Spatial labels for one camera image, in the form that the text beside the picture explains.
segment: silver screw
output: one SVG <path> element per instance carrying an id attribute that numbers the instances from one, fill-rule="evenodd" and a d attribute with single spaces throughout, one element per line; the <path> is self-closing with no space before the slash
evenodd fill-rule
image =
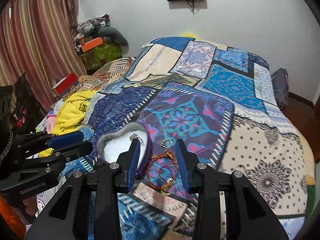
<path id="1" fill-rule="evenodd" d="M 110 169 L 115 170 L 115 169 L 119 168 L 119 164 L 118 163 L 111 163 L 109 167 L 110 167 Z"/>
<path id="2" fill-rule="evenodd" d="M 79 177 L 82 176 L 82 172 L 81 172 L 81 171 L 75 171 L 75 172 L 73 173 L 73 176 L 74 176 L 75 178 L 79 178 Z"/>
<path id="3" fill-rule="evenodd" d="M 235 171 L 233 175 L 235 175 L 237 178 L 241 178 L 243 173 L 241 171 Z"/>
<path id="4" fill-rule="evenodd" d="M 201 169 L 201 170 L 204 170 L 204 169 L 207 167 L 207 164 L 205 164 L 205 163 L 198 163 L 198 164 L 197 164 L 197 167 L 198 167 L 199 169 Z"/>

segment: wall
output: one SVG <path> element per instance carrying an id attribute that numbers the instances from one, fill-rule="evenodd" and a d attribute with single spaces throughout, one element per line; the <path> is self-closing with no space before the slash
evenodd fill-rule
<path id="1" fill-rule="evenodd" d="M 290 91 L 310 101 L 320 82 L 320 27 L 303 0 L 205 0 L 193 15 L 185 1 L 79 0 L 79 22 L 110 15 L 129 42 L 129 56 L 154 38 L 192 32 L 256 53 L 273 73 L 286 68 Z"/>

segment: ring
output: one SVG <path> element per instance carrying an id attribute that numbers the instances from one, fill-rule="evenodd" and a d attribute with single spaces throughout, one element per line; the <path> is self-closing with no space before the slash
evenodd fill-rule
<path id="1" fill-rule="evenodd" d="M 132 134 L 129 138 L 130 138 L 130 141 L 132 141 L 133 139 L 138 139 L 140 141 L 140 143 L 143 144 L 143 140 L 136 133 Z"/>
<path id="2" fill-rule="evenodd" d="M 166 143 L 167 141 L 170 142 L 170 147 L 167 147 L 167 146 L 165 145 L 165 143 Z M 161 146 L 162 146 L 163 148 L 165 148 L 165 149 L 170 149 L 170 148 L 173 146 L 173 141 L 170 140 L 170 139 L 165 139 L 165 140 L 162 141 Z"/>

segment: patchwork bedspread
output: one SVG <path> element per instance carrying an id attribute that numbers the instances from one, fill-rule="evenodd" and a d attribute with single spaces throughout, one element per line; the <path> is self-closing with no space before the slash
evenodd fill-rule
<path id="1" fill-rule="evenodd" d="M 185 37 L 144 45 L 131 67 L 92 98 L 81 129 L 94 147 L 84 164 L 87 171 L 99 158 L 99 137 L 129 122 L 146 127 L 153 155 L 165 150 L 162 140 L 183 138 L 201 162 L 226 173 L 241 170 L 290 239 L 302 227 L 307 204 L 304 149 L 299 132 L 276 105 L 269 65 L 261 57 Z M 161 159 L 152 167 L 154 184 L 162 183 L 158 173 L 169 178 L 161 167 L 170 165 Z M 129 194 L 118 195 L 123 239 L 191 239 L 198 196 L 186 193 L 179 175 L 169 192 L 164 196 L 142 180 Z M 222 193 L 220 198 L 225 239 Z"/>

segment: curtain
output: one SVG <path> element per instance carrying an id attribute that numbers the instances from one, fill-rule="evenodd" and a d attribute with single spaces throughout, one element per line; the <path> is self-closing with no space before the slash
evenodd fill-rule
<path id="1" fill-rule="evenodd" d="M 10 0 L 0 14 L 0 86 L 26 72 L 45 110 L 55 102 L 52 87 L 86 70 L 73 47 L 78 0 Z"/>

